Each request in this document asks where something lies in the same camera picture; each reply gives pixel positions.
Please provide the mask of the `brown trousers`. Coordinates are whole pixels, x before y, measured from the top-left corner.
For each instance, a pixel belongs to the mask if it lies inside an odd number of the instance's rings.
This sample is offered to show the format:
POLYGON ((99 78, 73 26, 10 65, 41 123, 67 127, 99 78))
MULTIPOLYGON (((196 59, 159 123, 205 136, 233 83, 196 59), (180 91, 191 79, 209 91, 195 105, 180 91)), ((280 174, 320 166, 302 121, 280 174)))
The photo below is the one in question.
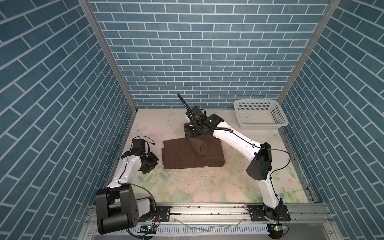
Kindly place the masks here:
POLYGON ((219 168, 226 163, 221 140, 213 136, 164 141, 162 160, 166 170, 219 168))

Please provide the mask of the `white plastic basket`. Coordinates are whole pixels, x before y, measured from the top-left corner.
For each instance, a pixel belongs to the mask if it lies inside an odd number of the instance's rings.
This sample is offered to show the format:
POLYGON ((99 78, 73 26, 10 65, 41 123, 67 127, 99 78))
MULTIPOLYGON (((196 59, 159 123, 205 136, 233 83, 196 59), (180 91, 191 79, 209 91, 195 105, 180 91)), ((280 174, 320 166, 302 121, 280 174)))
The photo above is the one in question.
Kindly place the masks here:
POLYGON ((247 99, 234 101, 241 130, 278 130, 289 121, 275 100, 247 99))

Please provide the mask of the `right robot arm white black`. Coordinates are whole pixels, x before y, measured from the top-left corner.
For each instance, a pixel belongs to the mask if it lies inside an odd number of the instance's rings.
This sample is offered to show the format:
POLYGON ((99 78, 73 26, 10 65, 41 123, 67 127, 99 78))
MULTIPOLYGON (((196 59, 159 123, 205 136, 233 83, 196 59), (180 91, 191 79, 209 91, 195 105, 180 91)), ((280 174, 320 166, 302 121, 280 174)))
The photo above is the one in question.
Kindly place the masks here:
POLYGON ((272 151, 274 149, 271 145, 247 138, 215 114, 207 116, 206 111, 199 107, 190 108, 188 105, 185 107, 186 118, 189 120, 184 126, 186 137, 213 136, 244 155, 250 162, 246 172, 257 181, 262 194, 264 216, 271 221, 289 221, 291 217, 288 208, 273 186, 272 151))

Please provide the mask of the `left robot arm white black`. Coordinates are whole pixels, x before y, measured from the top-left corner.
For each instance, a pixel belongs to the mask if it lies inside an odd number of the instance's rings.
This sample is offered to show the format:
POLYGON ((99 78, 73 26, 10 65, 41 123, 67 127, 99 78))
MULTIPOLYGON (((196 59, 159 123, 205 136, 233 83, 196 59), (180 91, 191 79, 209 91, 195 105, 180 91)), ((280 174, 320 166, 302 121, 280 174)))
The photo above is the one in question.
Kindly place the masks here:
POLYGON ((114 177, 96 193, 97 226, 101 235, 134 228, 139 221, 155 223, 159 217, 153 196, 137 199, 133 182, 143 166, 137 151, 122 155, 114 177))

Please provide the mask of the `left green circuit board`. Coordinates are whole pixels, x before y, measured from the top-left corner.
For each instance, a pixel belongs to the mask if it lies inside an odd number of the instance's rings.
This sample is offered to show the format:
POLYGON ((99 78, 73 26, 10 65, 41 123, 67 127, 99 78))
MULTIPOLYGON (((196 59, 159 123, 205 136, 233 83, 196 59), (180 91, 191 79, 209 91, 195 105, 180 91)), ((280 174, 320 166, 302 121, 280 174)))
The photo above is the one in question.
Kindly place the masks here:
POLYGON ((142 235, 155 235, 157 233, 157 226, 139 226, 138 234, 142 235))

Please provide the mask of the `green circuit board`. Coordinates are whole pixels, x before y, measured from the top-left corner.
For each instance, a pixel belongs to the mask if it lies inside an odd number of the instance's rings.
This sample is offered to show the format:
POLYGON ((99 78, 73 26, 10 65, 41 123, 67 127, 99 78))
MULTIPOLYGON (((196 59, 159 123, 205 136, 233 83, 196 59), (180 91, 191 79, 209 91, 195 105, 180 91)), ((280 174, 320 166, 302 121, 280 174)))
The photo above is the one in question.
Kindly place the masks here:
POLYGON ((157 233, 157 226, 139 226, 138 234, 142 235, 155 235, 157 233))
POLYGON ((285 230, 287 230, 288 226, 287 225, 282 225, 282 224, 269 224, 268 225, 268 231, 270 234, 278 234, 282 235, 285 230))

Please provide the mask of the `right green circuit board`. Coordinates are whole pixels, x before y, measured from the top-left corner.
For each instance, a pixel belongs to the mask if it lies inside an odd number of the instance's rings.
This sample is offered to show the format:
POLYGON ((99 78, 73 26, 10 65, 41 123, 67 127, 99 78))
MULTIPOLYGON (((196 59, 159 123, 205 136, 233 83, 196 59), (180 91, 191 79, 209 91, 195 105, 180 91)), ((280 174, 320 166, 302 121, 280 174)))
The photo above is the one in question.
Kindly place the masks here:
POLYGON ((268 231, 270 234, 278 234, 282 235, 285 230, 287 230, 288 226, 287 225, 282 225, 282 224, 269 224, 268 225, 268 231))

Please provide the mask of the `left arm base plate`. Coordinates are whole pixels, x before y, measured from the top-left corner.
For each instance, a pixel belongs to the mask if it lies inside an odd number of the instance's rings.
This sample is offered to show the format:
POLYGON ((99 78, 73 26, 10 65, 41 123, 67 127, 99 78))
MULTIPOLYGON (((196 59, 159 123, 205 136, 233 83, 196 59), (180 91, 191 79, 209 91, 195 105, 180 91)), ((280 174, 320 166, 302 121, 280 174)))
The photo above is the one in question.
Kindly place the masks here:
POLYGON ((157 206, 153 208, 153 214, 150 217, 150 222, 169 222, 171 215, 171 206, 157 206))

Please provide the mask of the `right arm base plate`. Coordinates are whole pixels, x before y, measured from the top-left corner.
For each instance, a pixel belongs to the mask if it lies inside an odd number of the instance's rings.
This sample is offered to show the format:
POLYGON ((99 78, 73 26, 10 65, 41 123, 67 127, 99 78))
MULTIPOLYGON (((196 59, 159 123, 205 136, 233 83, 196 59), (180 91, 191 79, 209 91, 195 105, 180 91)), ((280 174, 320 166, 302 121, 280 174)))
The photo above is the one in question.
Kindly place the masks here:
POLYGON ((287 206, 285 205, 277 206, 275 209, 264 205, 247 205, 246 209, 250 214, 252 222, 291 221, 291 216, 289 214, 287 206))

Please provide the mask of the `aluminium front rail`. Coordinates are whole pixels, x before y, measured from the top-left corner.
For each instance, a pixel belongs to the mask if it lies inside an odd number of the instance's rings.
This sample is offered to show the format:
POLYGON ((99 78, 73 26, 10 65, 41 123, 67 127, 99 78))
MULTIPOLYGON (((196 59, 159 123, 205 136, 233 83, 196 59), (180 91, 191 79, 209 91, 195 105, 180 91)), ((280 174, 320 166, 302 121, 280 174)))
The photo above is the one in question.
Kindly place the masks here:
POLYGON ((286 204, 291 216, 291 221, 288 222, 252 222, 246 209, 247 205, 258 204, 158 204, 158 206, 172 207, 170 221, 162 222, 162 224, 179 222, 184 224, 232 224, 237 222, 242 224, 328 224, 334 222, 326 205, 320 203, 286 204))

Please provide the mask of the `left corner aluminium post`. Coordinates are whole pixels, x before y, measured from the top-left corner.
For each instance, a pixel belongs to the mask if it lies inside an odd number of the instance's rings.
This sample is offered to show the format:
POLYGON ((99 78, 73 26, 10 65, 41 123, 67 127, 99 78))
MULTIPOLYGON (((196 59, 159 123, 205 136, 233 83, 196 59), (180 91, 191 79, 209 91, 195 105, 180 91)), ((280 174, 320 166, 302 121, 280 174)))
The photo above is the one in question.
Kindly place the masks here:
POLYGON ((126 98, 126 100, 128 101, 128 104, 129 106, 131 107, 134 115, 137 113, 138 109, 134 103, 134 100, 127 88, 127 85, 123 79, 123 76, 121 74, 121 71, 117 65, 117 62, 113 56, 113 53, 108 45, 108 42, 104 36, 104 33, 99 25, 99 22, 97 20, 97 17, 91 7, 91 4, 90 4, 90 1, 86 1, 86 0, 78 0, 79 2, 79 5, 83 11, 83 13, 85 14, 85 17, 103 51, 103 53, 105 54, 105 57, 107 59, 107 62, 108 64, 110 65, 111 67, 111 70, 113 71, 116 79, 117 79, 117 82, 119 84, 119 86, 121 87, 123 93, 124 93, 124 96, 126 98))

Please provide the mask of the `corner aluminium post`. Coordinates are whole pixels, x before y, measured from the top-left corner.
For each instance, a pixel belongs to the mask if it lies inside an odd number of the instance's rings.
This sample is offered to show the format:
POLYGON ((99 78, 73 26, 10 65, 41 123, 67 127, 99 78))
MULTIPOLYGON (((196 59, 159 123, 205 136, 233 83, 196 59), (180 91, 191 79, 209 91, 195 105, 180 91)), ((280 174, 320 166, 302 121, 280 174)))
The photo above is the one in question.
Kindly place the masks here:
POLYGON ((329 1, 328 5, 326 6, 324 13, 322 14, 318 24, 314 28, 314 31, 309 38, 304 51, 300 55, 296 65, 294 66, 290 76, 287 79, 287 82, 285 86, 282 88, 282 91, 280 95, 277 98, 277 101, 280 105, 283 104, 283 101, 285 97, 287 96, 289 90, 293 86, 294 82, 296 81, 296 78, 298 77, 300 71, 302 70, 304 64, 306 63, 307 59, 309 58, 310 54, 312 53, 314 47, 316 46, 318 40, 320 39, 323 31, 325 30, 327 24, 329 23, 331 17, 335 13, 337 7, 341 3, 341 0, 331 0, 329 1))
POLYGON ((127 88, 127 85, 123 79, 123 76, 121 74, 121 71, 117 65, 117 62, 113 56, 113 53, 108 45, 108 42, 104 36, 104 33, 99 25, 99 22, 97 20, 97 17, 91 7, 91 4, 90 4, 90 1, 86 1, 86 0, 78 0, 79 2, 79 5, 83 11, 83 13, 85 14, 85 17, 103 51, 103 53, 105 54, 105 57, 107 59, 107 62, 108 64, 110 65, 111 67, 111 70, 113 71, 116 79, 117 79, 117 82, 119 84, 119 86, 121 87, 123 93, 124 93, 124 96, 126 98, 126 100, 128 101, 128 104, 129 106, 131 107, 134 115, 137 113, 138 109, 134 103, 134 100, 127 88))

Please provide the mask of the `right corner aluminium post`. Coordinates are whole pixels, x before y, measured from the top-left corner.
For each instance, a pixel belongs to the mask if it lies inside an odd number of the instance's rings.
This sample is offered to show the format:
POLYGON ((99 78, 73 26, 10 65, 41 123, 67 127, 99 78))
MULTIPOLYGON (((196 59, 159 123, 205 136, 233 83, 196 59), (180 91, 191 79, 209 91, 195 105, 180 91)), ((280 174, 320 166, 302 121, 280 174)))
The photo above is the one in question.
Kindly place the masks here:
POLYGON ((287 82, 285 86, 282 88, 282 91, 280 95, 277 98, 277 101, 280 105, 283 104, 283 101, 285 97, 287 96, 289 90, 293 86, 294 82, 296 81, 296 78, 298 77, 300 71, 302 70, 304 64, 306 63, 307 59, 309 58, 310 54, 312 53, 314 47, 316 46, 318 40, 320 39, 323 31, 325 30, 327 24, 329 23, 331 17, 335 13, 337 7, 341 3, 341 0, 331 0, 329 1, 328 5, 326 6, 324 13, 322 14, 318 24, 314 28, 314 31, 309 38, 304 51, 300 55, 296 65, 294 66, 290 76, 287 79, 287 82))

